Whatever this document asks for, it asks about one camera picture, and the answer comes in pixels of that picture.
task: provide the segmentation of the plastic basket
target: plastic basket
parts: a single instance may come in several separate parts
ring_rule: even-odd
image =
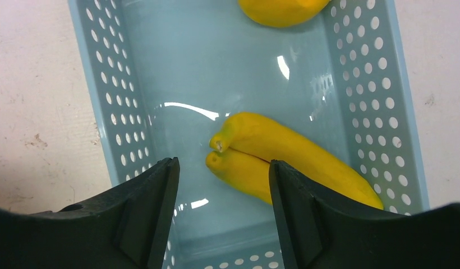
[[[181,180],[163,268],[283,268],[274,213],[205,167],[209,138],[248,110],[350,164],[387,210],[428,209],[393,1],[332,0],[290,29],[235,0],[70,0],[113,185],[164,157]]]

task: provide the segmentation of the hole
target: hole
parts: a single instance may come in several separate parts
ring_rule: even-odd
[[[106,101],[110,105],[113,104],[113,99],[111,99],[111,95],[109,95],[109,93],[106,93]]]
[[[372,18],[372,20],[370,21],[370,27],[372,27],[372,29],[377,29],[379,28],[379,24],[380,24],[380,21],[379,21],[379,17],[375,16]]]
[[[108,16],[108,18],[111,18],[111,12],[109,11],[109,9],[107,7],[105,7],[104,10],[105,10],[106,15]]]
[[[98,0],[95,0],[95,5],[99,10],[101,10],[101,4],[99,4]]]
[[[98,21],[99,21],[99,25],[101,26],[101,28],[106,29],[106,24],[104,24],[103,19],[102,19],[102,18],[98,18]]]
[[[362,142],[362,137],[360,134],[356,134],[356,142],[359,144]]]
[[[275,268],[278,268],[279,263],[277,263],[277,262],[270,262],[270,263],[268,264],[268,266],[269,266],[271,269],[275,269]]]
[[[362,45],[361,53],[362,55],[367,56],[367,54],[369,53],[369,46],[367,46],[367,44]]]
[[[382,163],[385,163],[385,164],[389,163],[389,156],[385,153],[382,153],[382,155],[380,155],[380,159],[382,160]]]
[[[359,77],[361,75],[361,71],[359,70],[359,68],[355,67],[354,70],[352,70],[352,74],[354,75],[354,77]]]
[[[342,65],[345,65],[346,64],[346,56],[341,55],[339,61],[341,62]]]
[[[395,198],[395,193],[393,192],[393,190],[391,188],[388,188],[387,189],[387,196],[390,198],[390,199],[394,199]]]
[[[91,30],[91,36],[93,37],[93,40],[98,42],[98,35],[96,34],[95,30],[93,30],[93,29]]]
[[[375,126],[377,126],[377,128],[382,128],[383,123],[381,118],[375,118]]]
[[[382,38],[376,38],[374,42],[374,46],[376,49],[381,49],[384,46],[384,40]]]
[[[99,51],[96,51],[96,58],[98,59],[100,63],[103,62],[103,57],[101,56],[101,53]]]
[[[375,0],[367,0],[367,8],[373,9],[375,7]]]
[[[76,211],[76,210],[80,210],[82,209],[83,206],[76,203],[74,205],[69,205],[69,206],[66,206],[64,209],[60,210],[60,212],[69,212],[69,211]]]
[[[93,14],[91,14],[91,11],[88,8],[86,9],[86,14],[90,20],[93,20]]]
[[[356,7],[354,9],[354,18],[360,18],[362,14],[362,9],[361,7]]]
[[[373,151],[369,151],[369,159],[375,161],[375,153]]]
[[[375,89],[376,89],[375,82],[374,82],[374,81],[370,81],[369,84],[367,85],[367,87],[369,88],[369,91],[374,92]]]
[[[363,37],[365,35],[365,27],[363,25],[359,26],[357,29],[357,35]]]
[[[392,144],[394,145],[394,147],[400,148],[402,146],[402,140],[400,140],[400,138],[398,138],[397,136],[394,136],[394,138],[392,138]]]
[[[342,19],[342,24],[344,26],[347,26],[349,25],[349,22],[351,22],[351,19],[349,18],[349,16],[345,15],[344,18]]]
[[[388,90],[391,86],[392,82],[390,81],[390,79],[388,77],[384,77],[382,79],[382,87],[386,90]]]
[[[400,156],[395,157],[395,163],[400,167],[405,166],[405,160]]]
[[[123,164],[123,166],[126,166],[126,157],[124,156],[124,154],[121,154],[121,164]]]
[[[384,172],[384,178],[385,178],[385,180],[390,182],[390,181],[392,181],[392,174],[389,171],[385,171]]]
[[[374,110],[379,110],[379,108],[380,108],[379,101],[377,101],[376,99],[372,100],[372,108]]]
[[[392,98],[390,98],[390,97],[387,98],[387,99],[385,100],[385,106],[387,106],[388,109],[393,109],[394,106],[395,106],[394,100],[393,100]]]
[[[368,134],[365,137],[365,141],[367,141],[367,144],[369,144],[369,145],[372,145],[372,143],[374,143],[374,140],[372,139],[372,136],[370,134]]]
[[[381,146],[383,146],[383,147],[385,146],[385,144],[386,144],[385,137],[379,136],[379,144],[380,144]]]
[[[396,128],[398,127],[398,121],[397,121],[397,119],[394,118],[394,117],[391,117],[391,118],[389,119],[389,125],[390,125],[392,128],[396,129]]]
[[[114,28],[111,25],[109,26],[109,31],[111,32],[111,34],[113,36],[116,36],[116,31],[114,30]]]
[[[400,185],[406,187],[408,186],[408,180],[404,175],[399,175],[398,176],[398,181],[400,182]]]
[[[111,122],[116,125],[118,122],[116,121],[116,116],[114,114],[111,114]]]
[[[354,36],[352,36],[352,33],[348,33],[347,36],[346,36],[346,41],[347,43],[352,43],[352,41],[354,40]]]
[[[402,201],[405,203],[405,205],[409,206],[412,203],[412,200],[410,200],[410,197],[406,195],[405,193],[402,194]]]
[[[359,103],[359,107],[361,108],[362,111],[367,110],[367,104],[364,101]]]
[[[122,144],[122,141],[121,141],[121,136],[120,135],[116,135],[116,143],[118,143],[118,145],[121,145]]]
[[[364,87],[362,87],[360,84],[357,84],[356,91],[358,94],[362,94],[364,92]]]
[[[387,59],[385,59],[384,57],[379,59],[379,68],[382,70],[387,68]]]
[[[101,72],[101,79],[103,80],[103,82],[104,82],[105,84],[108,83],[108,78],[106,77],[105,73],[103,73],[103,72]]]
[[[370,127],[369,119],[367,118],[363,119],[362,124],[364,125],[365,128],[369,128]]]
[[[382,192],[382,189],[380,188],[380,186],[378,184],[374,184],[374,191],[378,194],[380,194]]]
[[[377,178],[379,176],[379,171],[376,168],[371,169],[372,175]]]
[[[372,73],[372,64],[371,63],[366,63],[365,64],[365,67],[364,67],[364,70],[367,74],[370,74]]]
[[[353,61],[357,58],[357,53],[355,50],[351,50],[351,52],[349,52],[349,58]]]
[[[111,57],[110,57],[110,56],[108,56],[108,64],[109,64],[109,66],[111,66],[111,68],[113,68],[113,67],[114,67],[114,62],[113,62],[113,59],[111,59]]]

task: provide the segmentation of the yellow banana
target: yellow banana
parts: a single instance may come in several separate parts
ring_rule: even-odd
[[[210,147],[229,147],[267,162],[282,160],[308,178],[366,205],[382,209],[369,183],[335,156],[297,132],[265,116],[242,112],[229,117],[210,140]]]
[[[205,165],[219,179],[233,188],[260,198],[272,205],[268,173],[270,164],[257,157],[233,149],[212,151]]]

